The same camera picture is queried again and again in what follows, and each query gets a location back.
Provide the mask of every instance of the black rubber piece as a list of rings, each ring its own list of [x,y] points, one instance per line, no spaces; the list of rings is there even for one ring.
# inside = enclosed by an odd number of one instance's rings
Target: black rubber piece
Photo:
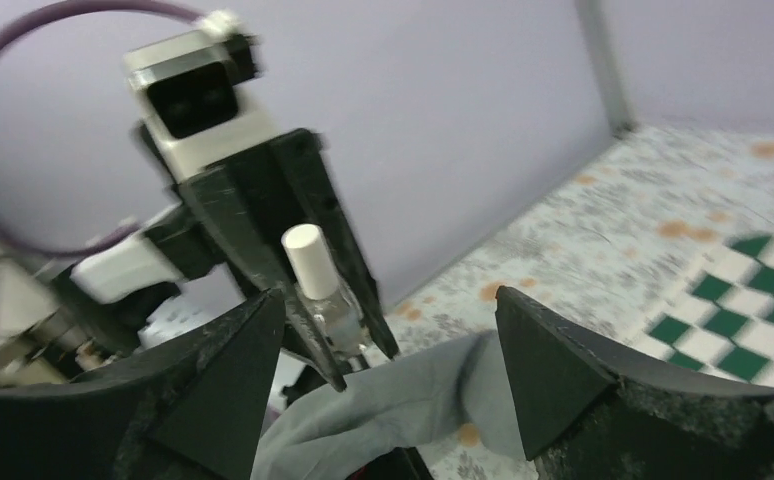
[[[598,368],[614,379],[551,445],[526,450],[542,480],[774,479],[774,388],[656,360],[513,288],[499,289],[496,320],[508,332],[500,341],[524,445],[538,442],[533,429],[547,420],[533,409],[548,392],[561,402],[582,397],[583,378],[573,371]],[[536,335],[538,329],[551,334]],[[525,354],[531,351],[547,355]],[[550,354],[556,351],[578,352],[584,365],[573,370],[569,360]],[[524,375],[543,368],[545,383]],[[548,430],[541,432],[548,437]]]
[[[249,478],[284,318],[264,292],[70,384],[1,389],[0,478]]]

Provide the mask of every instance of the patterned table surface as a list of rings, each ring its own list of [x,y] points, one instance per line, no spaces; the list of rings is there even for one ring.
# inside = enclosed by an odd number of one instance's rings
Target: patterned table surface
[[[389,316],[405,352],[495,328],[515,286],[625,340],[703,250],[774,231],[774,137],[645,127],[420,289]],[[423,447],[438,480],[533,479],[465,426]]]
[[[629,344],[700,372],[774,387],[774,232],[695,257]]]

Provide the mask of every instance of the orange spot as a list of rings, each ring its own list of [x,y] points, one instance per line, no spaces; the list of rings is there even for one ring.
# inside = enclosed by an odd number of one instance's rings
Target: orange spot
[[[673,220],[661,224],[661,226],[658,227],[658,235],[664,238],[681,238],[687,235],[689,230],[690,227],[687,226],[687,223],[681,220]]]
[[[460,430],[458,430],[458,441],[464,447],[474,447],[478,445],[479,437],[478,428],[471,423],[462,425]]]
[[[774,142],[758,142],[752,145],[752,155],[762,160],[774,159]]]
[[[593,185],[596,183],[596,177],[591,177],[590,175],[579,175],[575,177],[575,183],[578,183],[579,185]]]
[[[715,223],[724,223],[727,222],[731,216],[729,216],[726,212],[711,212],[710,215],[708,215],[708,220],[711,220]]]
[[[504,285],[502,282],[488,283],[484,286],[484,288],[481,289],[481,291],[478,293],[478,296],[484,302],[492,302],[496,300],[496,290],[499,290],[499,287],[502,285]]]
[[[713,242],[720,238],[720,235],[710,228],[694,228],[687,234],[690,238],[702,243]]]
[[[399,305],[398,308],[396,308],[396,311],[394,312],[396,315],[404,315],[407,313],[408,310],[411,309],[411,302],[405,302],[401,305]]]

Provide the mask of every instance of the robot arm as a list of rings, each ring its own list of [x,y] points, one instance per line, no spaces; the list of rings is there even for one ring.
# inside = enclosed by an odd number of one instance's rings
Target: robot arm
[[[330,306],[346,317],[357,311],[354,321],[365,341],[371,339],[389,358],[398,346],[318,137],[301,129],[279,134],[249,93],[246,83],[258,74],[254,45],[234,20],[216,12],[198,22],[197,30],[126,55],[128,84],[143,115],[137,136],[181,203],[75,265],[71,279],[97,302],[111,303],[225,265],[246,297],[268,288],[285,292],[290,328],[284,349],[342,390],[339,362],[348,355],[338,355],[338,339],[327,336],[326,313],[317,310]],[[301,262],[297,269],[282,245],[285,232],[303,224],[319,227],[324,239],[315,241],[326,248],[314,251],[330,251],[332,263],[323,268],[321,281],[308,283],[336,283],[340,293],[332,299],[327,297],[334,292],[307,295],[303,279],[312,277],[310,270]],[[348,329],[345,334],[351,335]]]

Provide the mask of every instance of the wire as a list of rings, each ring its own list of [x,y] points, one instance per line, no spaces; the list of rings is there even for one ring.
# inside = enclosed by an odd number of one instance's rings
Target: wire
[[[64,0],[34,10],[4,26],[0,30],[0,54],[17,40],[41,27],[71,17],[106,11],[148,13],[184,22],[194,22],[202,16],[189,8],[159,0]],[[0,222],[0,243],[12,250],[49,258],[79,258],[103,252],[137,229],[137,225],[123,227],[93,245],[67,250],[30,243],[13,234]]]

